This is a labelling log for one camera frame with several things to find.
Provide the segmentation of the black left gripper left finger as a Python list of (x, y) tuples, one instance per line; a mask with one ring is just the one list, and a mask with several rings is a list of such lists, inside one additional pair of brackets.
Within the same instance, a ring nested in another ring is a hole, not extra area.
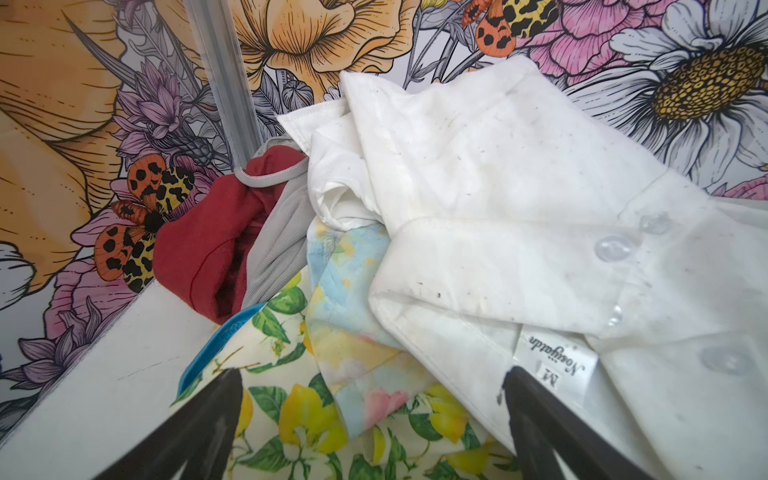
[(131, 451), (102, 471), (99, 479), (221, 479), (239, 422), (241, 374), (229, 369)]

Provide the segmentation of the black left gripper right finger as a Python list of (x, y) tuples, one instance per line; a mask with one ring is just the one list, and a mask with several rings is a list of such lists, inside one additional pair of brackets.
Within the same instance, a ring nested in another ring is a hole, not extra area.
[(592, 430), (525, 369), (505, 375), (509, 427), (524, 479), (563, 479), (561, 463), (578, 479), (650, 476)]

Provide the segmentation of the dark red cloth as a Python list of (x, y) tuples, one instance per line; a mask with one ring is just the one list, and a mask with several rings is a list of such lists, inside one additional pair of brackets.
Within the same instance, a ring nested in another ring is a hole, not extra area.
[(223, 324), (246, 293), (246, 257), (306, 156), (278, 145), (213, 182), (207, 196), (159, 230), (156, 280), (195, 312)]

